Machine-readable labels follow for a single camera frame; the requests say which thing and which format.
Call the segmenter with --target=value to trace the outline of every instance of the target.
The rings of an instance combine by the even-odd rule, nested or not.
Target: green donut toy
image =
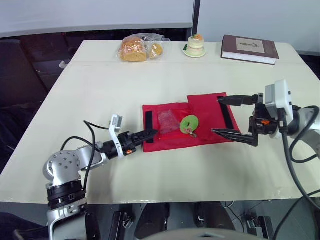
[[[180,123],[180,131],[184,134],[193,134],[199,125],[199,119],[195,115],[186,116]]]

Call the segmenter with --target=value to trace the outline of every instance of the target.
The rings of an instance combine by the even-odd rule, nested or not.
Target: cake
[[[204,38],[200,34],[195,34],[188,38],[186,52],[188,55],[198,57],[205,53]]]

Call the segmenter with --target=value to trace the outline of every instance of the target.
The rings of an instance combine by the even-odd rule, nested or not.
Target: book
[[[224,35],[221,58],[275,65],[279,55],[274,41]]]

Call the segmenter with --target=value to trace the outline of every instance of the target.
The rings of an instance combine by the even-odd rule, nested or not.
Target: small cake on plate
[[[204,44],[204,38],[200,34],[195,34],[188,38],[188,44],[183,49],[183,52],[189,57],[202,57],[206,54]]]

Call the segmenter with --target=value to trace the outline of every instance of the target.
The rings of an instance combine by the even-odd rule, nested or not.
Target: red cloth bag
[[[143,151],[148,153],[231,142],[211,131],[211,129],[227,128],[221,106],[217,101],[218,97],[225,97],[226,95],[225,92],[206,95],[190,95],[187,96],[188,103],[143,105],[144,129],[146,129],[146,112],[151,111],[152,128],[159,131],[153,138],[152,143],[145,142],[143,144]],[[227,106],[227,110],[234,129],[239,130],[229,106]],[[174,118],[173,121],[169,121],[170,124],[174,125],[170,132],[163,131],[163,125],[159,123],[159,115],[161,116],[163,113],[169,113],[169,115]],[[199,126],[194,131],[197,137],[182,133],[180,128],[176,126],[176,124],[179,126],[182,119],[188,115],[195,115],[199,119]]]

